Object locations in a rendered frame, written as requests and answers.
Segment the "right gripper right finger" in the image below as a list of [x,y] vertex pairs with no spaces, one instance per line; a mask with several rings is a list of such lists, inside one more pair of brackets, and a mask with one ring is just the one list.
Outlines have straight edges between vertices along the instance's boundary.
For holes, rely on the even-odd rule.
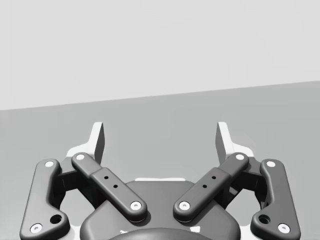
[[219,166],[176,200],[174,218],[191,222],[212,201],[226,208],[242,190],[249,190],[260,206],[249,225],[254,237],[300,240],[302,233],[285,165],[276,159],[257,161],[250,148],[232,141],[225,122],[217,123],[215,147]]

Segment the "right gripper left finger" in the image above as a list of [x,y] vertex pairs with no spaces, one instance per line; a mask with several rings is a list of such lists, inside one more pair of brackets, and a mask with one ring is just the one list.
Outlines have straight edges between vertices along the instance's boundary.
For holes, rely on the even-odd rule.
[[148,216],[146,202],[110,169],[101,166],[105,147],[104,125],[95,122],[86,143],[68,150],[65,159],[37,163],[19,231],[21,240],[59,240],[71,224],[60,207],[70,190],[78,189],[98,208],[110,202],[129,222]]

